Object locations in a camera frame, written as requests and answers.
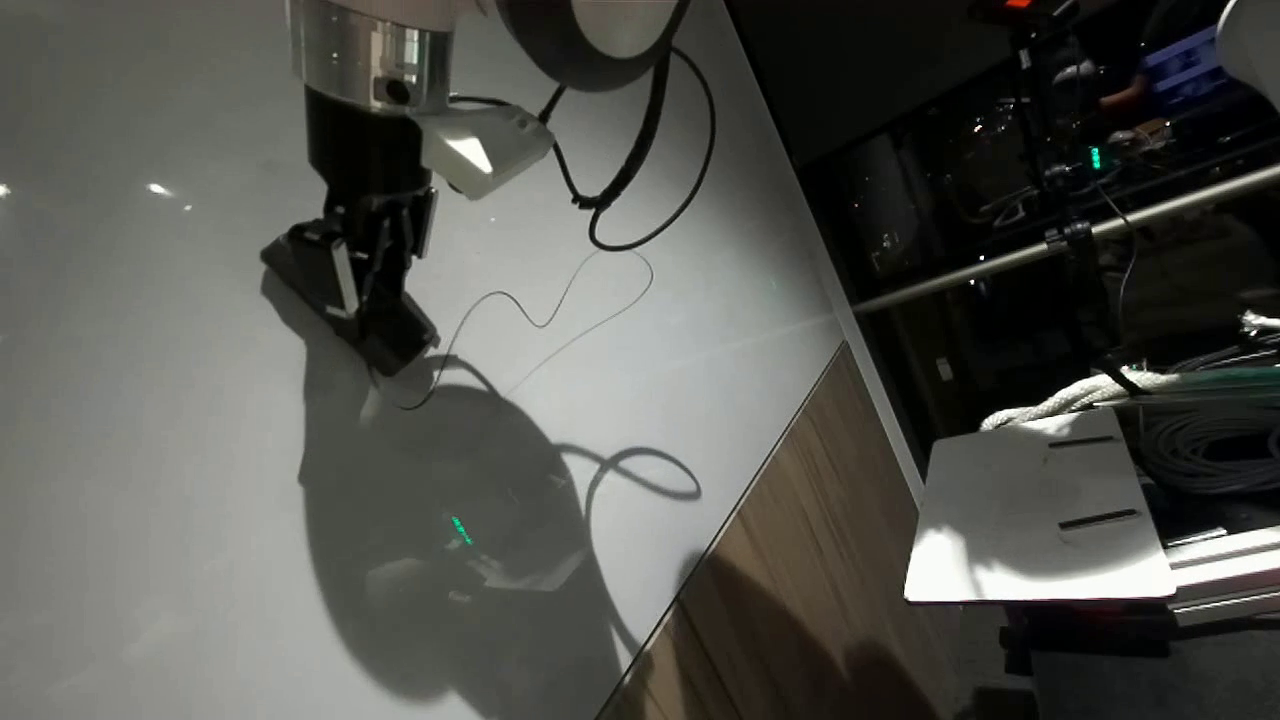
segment green light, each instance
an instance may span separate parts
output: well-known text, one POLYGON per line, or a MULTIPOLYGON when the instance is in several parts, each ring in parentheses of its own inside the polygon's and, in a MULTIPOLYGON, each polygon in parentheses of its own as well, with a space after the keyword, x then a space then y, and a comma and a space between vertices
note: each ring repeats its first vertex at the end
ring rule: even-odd
POLYGON ((447 516, 451 519, 451 538, 464 540, 469 548, 478 548, 469 526, 461 516, 447 516))

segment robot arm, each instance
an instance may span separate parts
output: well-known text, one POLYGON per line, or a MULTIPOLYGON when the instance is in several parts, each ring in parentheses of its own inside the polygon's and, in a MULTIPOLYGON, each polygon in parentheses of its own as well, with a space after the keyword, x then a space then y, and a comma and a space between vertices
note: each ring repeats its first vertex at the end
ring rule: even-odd
MULTIPOLYGON (((451 32, 471 0, 294 0, 296 77, 307 95, 307 159, 325 215, 266 250, 376 372, 435 344, 404 298, 433 225, 433 177, 487 195, 553 147, 515 106, 451 106, 451 32)), ((521 50, 556 86, 626 87, 670 56, 689 0, 498 0, 521 50)))

